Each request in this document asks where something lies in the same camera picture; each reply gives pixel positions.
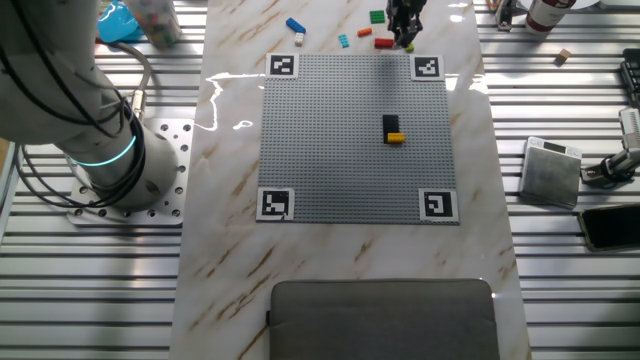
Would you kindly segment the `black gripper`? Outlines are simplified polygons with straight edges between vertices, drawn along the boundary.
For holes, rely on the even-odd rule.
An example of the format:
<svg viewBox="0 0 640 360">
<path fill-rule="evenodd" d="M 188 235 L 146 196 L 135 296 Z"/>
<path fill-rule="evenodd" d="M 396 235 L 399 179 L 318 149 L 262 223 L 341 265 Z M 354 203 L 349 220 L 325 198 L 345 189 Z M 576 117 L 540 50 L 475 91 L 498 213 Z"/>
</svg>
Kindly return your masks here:
<svg viewBox="0 0 640 360">
<path fill-rule="evenodd" d="M 386 7 L 390 31 L 396 48 L 408 47 L 422 31 L 418 19 L 426 0 L 388 0 Z"/>
</svg>

